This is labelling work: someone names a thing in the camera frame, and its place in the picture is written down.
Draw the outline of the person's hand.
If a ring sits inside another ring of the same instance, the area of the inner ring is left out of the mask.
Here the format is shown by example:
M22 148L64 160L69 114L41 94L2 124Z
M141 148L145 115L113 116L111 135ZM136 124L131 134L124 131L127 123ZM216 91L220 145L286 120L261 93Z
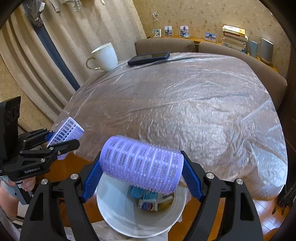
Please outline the person's hand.
M23 190L29 192L34 189L35 183L36 183L36 177L28 178L22 181L21 187ZM13 187L13 186L16 186L17 183L8 179L8 185Z

